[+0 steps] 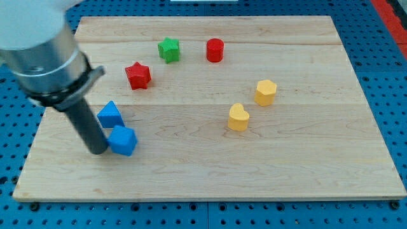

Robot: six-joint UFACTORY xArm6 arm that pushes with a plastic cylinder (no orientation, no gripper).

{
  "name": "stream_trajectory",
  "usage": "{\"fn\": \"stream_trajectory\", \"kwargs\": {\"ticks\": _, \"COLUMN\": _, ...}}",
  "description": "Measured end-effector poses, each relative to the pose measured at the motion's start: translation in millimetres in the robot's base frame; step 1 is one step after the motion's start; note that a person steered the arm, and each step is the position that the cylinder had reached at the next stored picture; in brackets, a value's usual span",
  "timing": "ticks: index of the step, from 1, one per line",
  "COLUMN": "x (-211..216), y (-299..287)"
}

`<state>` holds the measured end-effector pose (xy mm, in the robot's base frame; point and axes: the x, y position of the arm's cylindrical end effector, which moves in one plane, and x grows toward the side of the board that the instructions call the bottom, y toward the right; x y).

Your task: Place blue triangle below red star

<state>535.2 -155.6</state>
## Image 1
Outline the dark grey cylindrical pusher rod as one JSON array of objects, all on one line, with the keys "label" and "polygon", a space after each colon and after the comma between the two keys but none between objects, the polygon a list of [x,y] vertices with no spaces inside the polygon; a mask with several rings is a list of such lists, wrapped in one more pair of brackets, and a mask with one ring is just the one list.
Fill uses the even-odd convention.
[{"label": "dark grey cylindrical pusher rod", "polygon": [[64,113],[89,152],[100,155],[107,150],[107,139],[85,98],[68,107]]}]

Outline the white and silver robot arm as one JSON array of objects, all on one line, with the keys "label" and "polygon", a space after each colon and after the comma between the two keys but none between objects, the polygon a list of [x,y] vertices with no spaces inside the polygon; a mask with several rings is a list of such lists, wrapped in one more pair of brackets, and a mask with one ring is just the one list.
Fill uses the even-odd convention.
[{"label": "white and silver robot arm", "polygon": [[66,114],[88,150],[107,150],[85,94],[104,75],[80,50],[66,12],[78,0],[1,1],[1,62],[32,103]]}]

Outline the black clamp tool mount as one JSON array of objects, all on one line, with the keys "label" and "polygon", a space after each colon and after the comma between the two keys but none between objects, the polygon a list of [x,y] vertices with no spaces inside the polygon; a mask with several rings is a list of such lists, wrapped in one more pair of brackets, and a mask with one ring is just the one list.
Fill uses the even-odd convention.
[{"label": "black clamp tool mount", "polygon": [[85,94],[91,89],[94,83],[103,75],[105,69],[99,66],[93,69],[88,61],[88,57],[83,53],[80,54],[84,57],[85,71],[81,73],[80,77],[71,83],[69,86],[63,87],[56,92],[33,92],[28,89],[25,90],[30,100],[37,106],[53,107],[57,111],[65,111],[73,106],[79,100],[84,98]]}]

